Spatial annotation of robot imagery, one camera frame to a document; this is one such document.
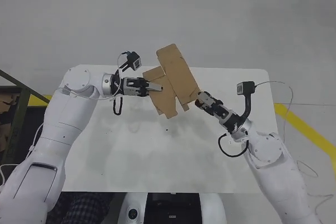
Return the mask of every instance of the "yellow floor stripe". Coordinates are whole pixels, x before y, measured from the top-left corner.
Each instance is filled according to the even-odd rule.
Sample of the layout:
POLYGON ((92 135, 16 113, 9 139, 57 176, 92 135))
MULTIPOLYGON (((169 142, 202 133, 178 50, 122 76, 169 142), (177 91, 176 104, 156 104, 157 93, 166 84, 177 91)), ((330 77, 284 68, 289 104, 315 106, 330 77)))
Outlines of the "yellow floor stripe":
MULTIPOLYGON (((49 100, 51 100, 51 98, 52 98, 51 95, 44 95, 44 97, 46 97, 49 100)), ((31 95, 30 99, 29 99, 29 106, 47 106, 47 103, 45 103, 44 101, 40 100, 36 96, 31 95)))
MULTIPOLYGON (((282 104, 274 104, 275 113, 285 118, 287 108, 282 104)), ((336 178, 336 146, 331 144, 326 138, 306 124, 293 112, 289 111, 286 120, 296 128, 302 135, 308 138, 313 144, 321 148, 331 159, 332 168, 336 178)))

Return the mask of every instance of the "white wire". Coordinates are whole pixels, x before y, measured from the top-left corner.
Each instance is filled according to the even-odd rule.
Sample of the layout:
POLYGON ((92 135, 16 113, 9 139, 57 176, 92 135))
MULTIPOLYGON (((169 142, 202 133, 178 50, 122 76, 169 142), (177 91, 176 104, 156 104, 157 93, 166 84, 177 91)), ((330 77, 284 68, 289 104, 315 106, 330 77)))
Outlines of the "white wire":
POLYGON ((1 191, 2 191, 2 188, 3 188, 3 186, 5 185, 5 176, 4 176, 4 173, 2 172, 2 170, 1 170, 1 168, 3 167, 3 166, 17 166, 18 164, 3 164, 3 165, 1 165, 0 166, 0 175, 1 175, 1 178, 2 178, 2 184, 0 185, 0 193, 1 193, 1 191))
POLYGON ((82 98, 86 98, 86 99, 90 99, 90 100, 114 100, 116 99, 118 96, 120 96, 120 94, 117 94, 118 91, 120 90, 121 88, 121 72, 120 72, 120 68, 119 68, 119 58, 124 55, 124 54, 127 54, 127 52, 123 52, 121 53, 118 58, 117 58, 117 70, 118 70, 118 77, 119 77, 119 84, 118 84, 118 88, 116 90, 116 92, 112 95, 112 96, 109 96, 109 97, 103 97, 103 98, 91 98, 91 97, 87 97, 87 96, 82 96, 72 90, 68 90, 68 89, 65 89, 65 88, 59 88, 61 90, 66 90, 66 91, 69 91, 70 93, 76 95, 76 96, 79 96, 79 97, 82 97, 82 98))
MULTIPOLYGON (((297 168, 298 168, 298 170, 300 171, 300 173, 305 174, 306 176, 309 176, 309 177, 311 177, 311 178, 318 178, 318 177, 319 177, 319 174, 318 174, 313 168, 311 168, 308 164, 306 164, 306 163, 304 163, 304 162, 302 162, 302 161, 300 161, 300 160, 297 160, 296 163, 297 163, 297 168), (308 173, 306 173, 306 172, 303 172, 303 171, 300 169, 299 164, 303 164, 304 166, 306 166, 307 168, 309 168, 312 172, 314 172, 315 175, 310 175, 310 174, 308 174, 308 173)), ((316 215, 317 217, 318 217, 318 208, 319 208, 323 203, 327 202, 328 200, 330 200, 330 199, 332 199, 332 198, 334 197, 333 194, 325 194, 325 195, 323 195, 323 194, 310 194, 309 192, 307 192, 307 194, 308 194, 308 196, 310 196, 310 197, 314 197, 314 198, 324 198, 324 200, 322 200, 319 204, 317 204, 317 205, 315 206, 314 212, 315 212, 315 215, 316 215)))
MULTIPOLYGON (((285 116, 284 116, 283 142, 285 143, 286 117, 287 117, 288 112, 290 111, 290 106, 291 106, 291 104, 292 104, 293 91, 292 91, 292 88, 291 88, 288 84, 286 84, 286 83, 284 83, 284 82, 280 82, 280 81, 267 81, 267 82, 262 82, 262 83, 257 84, 257 85, 255 86, 255 88, 256 88, 257 86, 260 86, 260 85, 262 85, 262 84, 269 83, 269 82, 278 82, 278 83, 282 83, 282 84, 284 84, 284 85, 287 85, 287 86, 290 88, 290 91, 291 91, 291 99, 290 99, 289 106, 288 106, 288 108, 287 108, 286 114, 285 114, 285 116)), ((298 170, 299 170, 300 173, 305 174, 306 176, 309 176, 309 177, 312 177, 312 178, 318 178, 318 177, 319 177, 319 174, 318 174, 313 168, 311 168, 308 164, 306 164, 306 163, 304 163, 304 162, 302 162, 302 161, 300 161, 300 160, 297 160, 297 161, 296 161, 296 164, 297 164, 297 168, 298 168, 298 170), (305 166, 306 166, 307 168, 309 168, 312 172, 314 172, 315 176, 310 175, 310 174, 307 174, 307 173, 301 171, 301 169, 300 169, 300 167, 299 167, 299 164, 303 164, 303 165, 305 165, 305 166)), ((317 205, 315 206, 314 212, 315 212, 315 215, 316 215, 317 217, 318 217, 318 208, 319 208, 323 203, 327 202, 328 200, 330 200, 330 199, 332 199, 332 198, 334 197, 333 194, 326 194, 326 195, 316 194, 316 195, 315 195, 315 194, 310 194, 309 192, 307 192, 307 194, 308 194, 308 196, 315 197, 315 198, 324 198, 324 200, 322 200, 319 204, 317 204, 317 205)))
POLYGON ((289 111, 290 111, 290 106, 291 106, 291 104, 292 104, 292 100, 293 100, 293 91, 292 91, 292 88, 291 88, 288 84, 286 84, 286 83, 284 83, 284 82, 280 82, 280 81, 266 81, 266 82, 262 82, 262 83, 257 84, 257 85, 255 86, 255 88, 258 87, 258 86, 260 86, 260 85, 262 85, 262 84, 270 83, 270 82, 277 82, 277 83, 282 83, 282 84, 284 84, 284 85, 287 85, 287 86, 289 87, 290 91, 291 91, 291 99, 290 99, 290 102, 289 102, 289 106, 287 107, 286 114, 285 114, 285 116, 284 116, 284 126, 283 126, 283 136, 282 136, 282 139, 283 139, 283 143, 285 143, 286 117, 287 117, 287 114, 288 114, 289 111))
POLYGON ((29 158, 29 156, 31 155, 32 151, 34 150, 34 148, 35 148, 36 137, 38 136, 38 132, 39 132, 40 128, 42 128, 43 125, 44 125, 44 123, 42 123, 42 124, 38 127, 38 129, 36 130, 34 140, 32 141, 32 145, 30 146, 29 151, 27 152, 27 155, 26 155, 25 159, 29 158))

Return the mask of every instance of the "person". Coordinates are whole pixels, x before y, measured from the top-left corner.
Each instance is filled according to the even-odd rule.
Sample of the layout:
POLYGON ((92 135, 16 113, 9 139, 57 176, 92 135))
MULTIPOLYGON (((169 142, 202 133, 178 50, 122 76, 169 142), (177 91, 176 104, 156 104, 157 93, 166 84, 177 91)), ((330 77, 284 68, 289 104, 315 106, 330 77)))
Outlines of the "person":
POLYGON ((100 224, 113 198, 109 192, 61 192, 46 224, 100 224))

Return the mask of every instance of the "white table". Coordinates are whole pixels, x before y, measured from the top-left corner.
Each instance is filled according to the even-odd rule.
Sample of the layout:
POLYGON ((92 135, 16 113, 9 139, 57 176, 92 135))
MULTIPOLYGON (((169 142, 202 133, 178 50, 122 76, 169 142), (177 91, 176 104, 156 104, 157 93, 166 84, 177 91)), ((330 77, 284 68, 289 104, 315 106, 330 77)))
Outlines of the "white table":
MULTIPOLYGON (((137 77, 152 67, 124 76, 137 77)), ((114 72, 115 66, 94 66, 114 72)), ((202 90, 238 114, 244 97, 237 96, 242 81, 268 81, 260 69, 191 68, 202 90)), ((261 85, 251 97, 249 118, 261 132, 277 132, 270 85, 261 85)), ((110 101, 99 101, 86 129, 77 138, 66 160, 64 191, 87 192, 200 192, 260 193, 243 157, 228 158, 218 148, 225 132, 218 120, 189 104, 178 116, 158 116, 149 97, 126 96, 121 116, 110 101)), ((226 137, 226 151, 238 153, 240 144, 226 137)))

